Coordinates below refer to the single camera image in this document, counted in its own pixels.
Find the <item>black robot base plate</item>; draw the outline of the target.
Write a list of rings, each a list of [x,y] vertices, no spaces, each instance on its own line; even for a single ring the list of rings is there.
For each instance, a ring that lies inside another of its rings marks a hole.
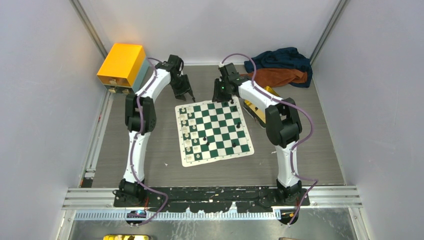
[[[113,190],[114,207],[136,208],[162,213],[226,213],[235,206],[237,213],[265,213],[274,207],[296,208],[309,206],[306,189],[283,198],[275,186],[226,186],[226,187],[157,187],[155,192],[144,190],[141,196]]]

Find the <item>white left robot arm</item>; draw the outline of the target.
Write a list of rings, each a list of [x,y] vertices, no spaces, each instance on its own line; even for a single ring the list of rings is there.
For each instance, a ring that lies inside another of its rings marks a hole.
[[[145,158],[149,138],[157,124],[155,101],[166,86],[171,86],[178,100],[194,99],[188,76],[183,74],[184,61],[171,54],[153,67],[149,80],[136,93],[125,98],[124,122],[128,129],[129,149],[125,172],[114,191],[116,207],[141,206],[147,196]]]

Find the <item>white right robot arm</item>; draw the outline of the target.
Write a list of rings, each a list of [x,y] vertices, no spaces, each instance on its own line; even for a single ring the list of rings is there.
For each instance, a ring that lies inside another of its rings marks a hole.
[[[260,87],[249,76],[240,75],[232,63],[221,65],[218,69],[220,77],[214,81],[212,101],[228,102],[236,96],[264,113],[265,132],[277,154],[277,198],[281,204],[291,205],[302,189],[295,165],[295,144],[299,141],[302,124],[295,102],[292,99],[284,101]]]

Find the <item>gold metal tin tray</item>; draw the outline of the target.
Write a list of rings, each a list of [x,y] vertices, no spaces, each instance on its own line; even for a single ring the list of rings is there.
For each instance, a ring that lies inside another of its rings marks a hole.
[[[273,88],[266,86],[264,90],[273,96],[280,97]],[[257,108],[253,103],[248,100],[244,100],[243,107],[247,113],[263,128],[266,128],[266,116],[263,111]]]

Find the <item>green white chess mat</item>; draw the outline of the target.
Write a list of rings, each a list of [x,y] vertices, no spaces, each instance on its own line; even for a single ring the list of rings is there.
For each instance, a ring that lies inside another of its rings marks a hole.
[[[233,106],[237,107],[237,112],[231,112]],[[242,106],[236,96],[228,102],[207,100],[178,105],[174,111],[183,167],[254,154]]]

